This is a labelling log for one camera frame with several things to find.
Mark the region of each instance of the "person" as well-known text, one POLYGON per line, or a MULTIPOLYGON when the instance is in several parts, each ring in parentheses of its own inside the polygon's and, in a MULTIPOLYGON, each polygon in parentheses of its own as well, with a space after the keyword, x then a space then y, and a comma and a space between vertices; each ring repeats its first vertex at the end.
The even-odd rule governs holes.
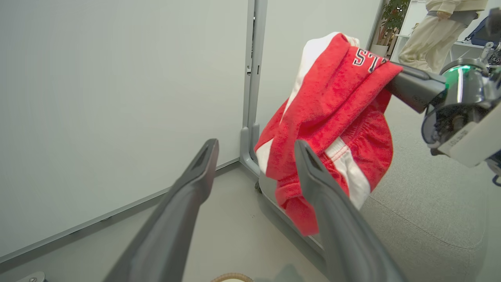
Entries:
POLYGON ((402 48, 400 63, 439 73, 458 36, 486 6, 487 0, 427 0, 428 14, 402 48))

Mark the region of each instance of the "white table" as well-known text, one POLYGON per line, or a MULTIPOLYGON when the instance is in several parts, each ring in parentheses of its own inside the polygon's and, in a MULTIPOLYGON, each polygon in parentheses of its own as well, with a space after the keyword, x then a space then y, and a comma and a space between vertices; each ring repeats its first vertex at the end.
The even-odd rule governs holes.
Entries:
MULTIPOLYGON (((393 49, 393 53, 391 54, 390 61, 398 63, 398 55, 400 51, 404 47, 405 43, 409 40, 409 35, 396 35, 397 42, 395 43, 395 48, 393 49)), ((463 42, 454 42, 454 45, 449 50, 447 54, 447 59, 445 60, 444 65, 457 60, 459 58, 478 58, 482 53, 483 46, 467 44, 463 42)))

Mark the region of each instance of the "potted plant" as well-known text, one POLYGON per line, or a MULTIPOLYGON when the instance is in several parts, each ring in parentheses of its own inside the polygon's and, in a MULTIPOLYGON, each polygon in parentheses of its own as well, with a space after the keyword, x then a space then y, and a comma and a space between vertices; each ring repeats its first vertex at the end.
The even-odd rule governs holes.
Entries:
POLYGON ((390 0, 384 5, 379 36, 377 44, 371 46, 372 53, 381 57, 386 56, 391 40, 402 27, 408 7, 409 0, 390 0))

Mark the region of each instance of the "beige pants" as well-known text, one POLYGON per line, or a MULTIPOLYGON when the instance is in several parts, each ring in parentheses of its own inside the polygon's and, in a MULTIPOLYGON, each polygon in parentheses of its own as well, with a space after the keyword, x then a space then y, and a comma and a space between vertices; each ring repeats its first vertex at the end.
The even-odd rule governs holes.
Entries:
POLYGON ((450 48, 466 25, 426 16, 405 44, 398 60, 404 65, 439 73, 450 48))

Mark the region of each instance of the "red and white clothing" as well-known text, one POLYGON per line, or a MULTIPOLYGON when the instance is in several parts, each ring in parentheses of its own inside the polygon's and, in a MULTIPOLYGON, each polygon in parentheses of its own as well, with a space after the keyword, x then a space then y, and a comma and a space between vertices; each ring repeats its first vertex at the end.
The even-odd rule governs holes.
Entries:
POLYGON ((308 142, 360 209, 391 163, 383 115, 391 93, 384 87, 401 70, 341 33, 306 43, 292 93, 255 148, 262 172, 278 181, 278 204, 303 235, 318 233, 318 226, 301 194, 294 142, 308 142))

